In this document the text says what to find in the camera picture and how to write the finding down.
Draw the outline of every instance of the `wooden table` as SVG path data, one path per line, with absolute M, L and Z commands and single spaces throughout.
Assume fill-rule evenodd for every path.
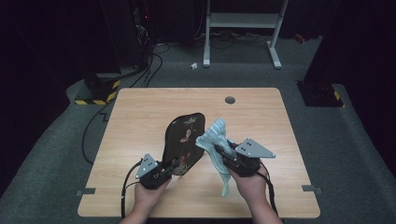
M 234 104 L 225 98 L 232 96 Z M 82 217 L 119 217 L 120 194 L 130 168 L 148 152 L 162 159 L 168 124 L 180 115 L 201 112 L 205 129 L 226 121 L 227 138 L 236 143 L 251 137 L 276 154 L 262 159 L 269 170 L 280 217 L 318 217 L 318 202 L 298 148 L 279 90 L 274 88 L 158 88 L 120 90 L 103 141 L 92 167 L 78 213 Z M 135 182 L 134 170 L 130 183 Z M 152 217 L 250 217 L 245 201 L 230 179 L 230 195 L 207 153 L 184 175 L 174 176 Z M 134 187 L 126 194 L 132 209 Z

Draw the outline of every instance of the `fabric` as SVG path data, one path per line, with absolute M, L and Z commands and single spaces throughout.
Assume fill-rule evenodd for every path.
M 229 156 L 236 158 L 236 155 L 235 151 L 228 145 L 224 119 L 217 119 L 203 135 L 197 137 L 195 145 L 203 148 L 209 154 L 224 184 L 221 196 L 227 197 L 230 192 L 228 181 L 231 175 L 222 162 L 222 156 L 216 151 L 215 145 L 222 147 Z

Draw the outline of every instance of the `forearm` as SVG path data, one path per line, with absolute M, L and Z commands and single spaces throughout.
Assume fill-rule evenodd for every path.
M 281 224 L 279 216 L 267 201 L 247 204 L 254 224 Z

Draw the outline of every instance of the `electrical cable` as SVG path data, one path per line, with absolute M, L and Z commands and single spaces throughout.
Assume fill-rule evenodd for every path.
M 203 0 L 203 1 L 202 1 L 201 21 L 200 21 L 200 23 L 199 23 L 199 27 L 198 27 L 197 32 L 196 32 L 195 35 L 193 36 L 194 38 L 199 34 L 199 31 L 201 30 L 201 26 L 202 26 L 202 23 L 203 23 L 203 21 L 204 21 L 204 13 L 205 13 L 205 1 Z
M 121 217 L 122 217 L 122 218 L 125 218 L 125 194 L 126 194 L 126 190 L 127 190 L 127 188 L 128 188 L 129 186 L 132 185 L 132 184 L 131 184 L 131 185 L 128 185 L 128 187 L 127 187 L 126 184 L 127 184 L 127 182 L 128 182 L 129 176 L 131 175 L 131 172 L 132 172 L 137 166 L 139 166 L 140 164 L 142 164 L 142 161 L 143 161 L 143 159 L 140 159 L 140 161 L 139 161 L 137 164 L 135 164 L 135 165 L 129 170 L 128 174 L 127 174 L 126 177 L 125 177 L 124 183 L 123 183 L 123 185 L 122 185 L 122 191 L 121 191 Z
M 157 48 L 159 46 L 166 46 L 168 48 L 166 50 L 163 50 L 163 51 L 160 51 L 160 52 L 156 52 L 155 54 L 163 54 L 163 53 L 167 52 L 171 48 L 171 45 L 166 43 L 166 42 L 162 43 L 162 44 L 157 44 L 156 46 L 154 46 L 154 48 Z
M 144 27 L 141 26 L 141 25 L 136 25 L 136 30 L 137 30 L 137 32 L 138 32 L 138 34 L 137 34 L 137 40 L 138 40 L 139 43 L 140 43 L 140 48 L 143 49 L 143 48 L 146 46 L 147 42 L 148 42 L 149 33 L 148 33 L 148 31 L 146 30 L 146 28 L 144 28 Z M 142 40 L 141 40 L 143 37 L 145 37 L 145 42 L 144 42 L 144 43 L 142 43 Z
M 152 64 L 152 57 L 151 57 L 151 61 L 150 61 L 150 63 L 148 64 L 148 67 L 147 67 L 146 71 L 145 71 L 134 83 L 132 83 L 132 84 L 129 86 L 129 88 L 132 88 L 132 87 L 134 86 L 134 84 L 136 84 L 145 74 L 149 73 L 151 64 Z
M 92 118 L 91 118 L 90 121 L 88 122 L 87 126 L 85 127 L 84 133 L 82 134 L 82 139 L 81 139 L 81 151 L 82 151 L 82 156 L 84 157 L 84 160 L 85 160 L 87 163 L 89 163 L 89 164 L 92 164 L 92 165 L 93 165 L 93 161 L 90 161 L 90 160 L 88 159 L 88 157 L 87 157 L 87 155 L 86 155 L 86 153 L 85 153 L 85 147 L 84 147 L 85 136 L 87 135 L 88 128 L 90 127 L 90 125 L 91 125 L 93 119 L 94 119 L 98 114 L 100 114 L 105 108 L 107 108 L 109 105 L 111 105 L 113 102 L 114 102 L 114 99 L 111 100 L 111 102 L 108 103 L 107 105 L 104 105 L 98 112 L 96 112 L 95 115 L 92 116 Z
M 160 70 L 160 68 L 163 66 L 163 58 L 160 55 L 157 55 L 157 54 L 153 54 L 153 56 L 157 56 L 161 60 L 161 63 L 158 66 L 158 68 L 154 71 L 154 73 L 151 75 L 151 77 L 148 79 L 148 83 L 146 85 L 146 88 L 149 86 L 150 81 L 154 78 L 155 74 L 157 74 L 158 70 Z
M 274 185 L 273 185 L 272 182 L 271 182 L 270 173 L 268 173 L 267 168 L 264 166 L 264 164 L 263 164 L 262 162 L 261 162 L 261 165 L 264 167 L 265 171 L 267 172 L 268 178 L 267 178 L 265 175 L 263 175 L 262 173 L 258 172 L 258 171 L 254 171 L 254 173 L 255 173 L 256 175 L 261 176 L 261 177 L 265 180 L 265 182 L 267 183 L 267 185 L 268 185 L 268 191 L 269 191 L 269 196 L 270 196 L 270 204 L 271 204 L 271 207 L 274 209 L 275 213 L 277 214 L 277 209 L 276 209 L 276 205 L 275 205 L 275 191 L 274 191 Z
M 139 183 L 139 181 L 136 181 L 136 182 L 134 182 L 134 183 L 132 183 L 132 184 L 129 184 L 129 185 L 126 187 L 126 189 L 128 189 L 129 187 L 131 187 L 132 185 L 135 185 L 135 184 L 137 184 L 137 183 Z
M 221 47 L 217 47 L 216 45 L 214 45 L 213 44 L 213 41 L 210 41 L 210 47 L 212 47 L 212 48 L 214 48 L 214 49 L 228 49 L 228 48 L 230 48 L 234 43 L 235 43 L 235 39 L 233 38 L 233 36 L 232 36 L 232 38 L 230 38 L 230 39 L 220 39 L 218 36 L 215 36 L 215 38 L 217 39 L 217 40 L 219 40 L 219 41 L 230 41 L 231 40 L 231 44 L 229 44 L 228 46 L 226 46 L 226 47 L 223 47 L 223 48 L 221 48 Z
M 239 39 L 239 37 L 243 38 L 252 38 L 251 40 L 246 40 L 246 39 Z M 245 35 L 239 35 L 235 37 L 235 42 L 240 42 L 240 43 L 260 43 L 262 41 L 266 41 L 270 36 L 267 35 L 257 35 L 257 36 L 245 36 Z
M 136 71 L 127 73 L 127 74 L 122 75 L 122 76 L 117 76 L 117 77 L 100 77 L 100 80 L 101 80 L 101 81 L 118 81 L 118 80 L 122 80 L 122 79 L 125 79 L 125 78 L 127 78 L 127 77 L 133 77 L 133 76 L 135 76 L 135 75 L 141 73 L 141 72 L 142 72 L 143 70 L 145 70 L 146 68 L 147 68 L 146 66 L 143 66 L 143 67 L 139 68 L 139 69 L 136 70 Z
M 149 75 L 150 75 L 150 73 L 151 73 L 151 66 L 152 66 L 152 62 L 153 62 L 153 60 L 154 60 L 154 57 L 153 57 L 152 55 L 153 55 L 153 54 L 151 53 L 151 60 L 150 60 L 149 67 L 148 67 L 148 70 L 147 70 L 147 73 L 146 73 L 146 77 L 145 77 L 145 79 L 143 80 L 142 84 L 140 85 L 142 88 L 144 88 L 144 87 L 147 86 L 147 85 L 146 85 L 146 81 L 148 80 Z

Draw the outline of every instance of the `hand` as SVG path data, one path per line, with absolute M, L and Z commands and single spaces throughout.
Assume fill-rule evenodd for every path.
M 134 208 L 120 224 L 145 223 L 170 182 L 171 179 L 167 180 L 157 189 L 145 189 L 143 185 L 137 183 L 134 187 Z
M 234 171 L 230 169 L 229 171 L 236 182 L 239 193 L 247 201 L 247 204 L 267 202 L 265 197 L 267 185 L 261 176 L 253 175 L 250 177 L 241 177 Z M 266 169 L 262 166 L 259 173 L 268 176 Z
M 247 202 L 250 209 L 253 223 L 255 224 L 281 224 L 279 216 L 273 210 L 266 198 L 266 182 L 259 175 L 250 177 L 240 177 L 234 171 L 230 170 L 230 174 L 236 182 L 238 191 Z M 268 176 L 266 169 L 261 166 L 259 173 Z

